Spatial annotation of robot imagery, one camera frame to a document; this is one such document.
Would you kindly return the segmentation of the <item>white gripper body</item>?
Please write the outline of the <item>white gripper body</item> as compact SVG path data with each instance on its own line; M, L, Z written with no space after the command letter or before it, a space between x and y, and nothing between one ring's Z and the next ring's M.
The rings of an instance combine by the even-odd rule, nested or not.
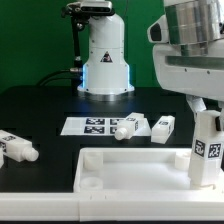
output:
M163 89L224 102L224 39L208 45L208 55L184 57L169 43L168 25L162 15L147 30L156 78Z

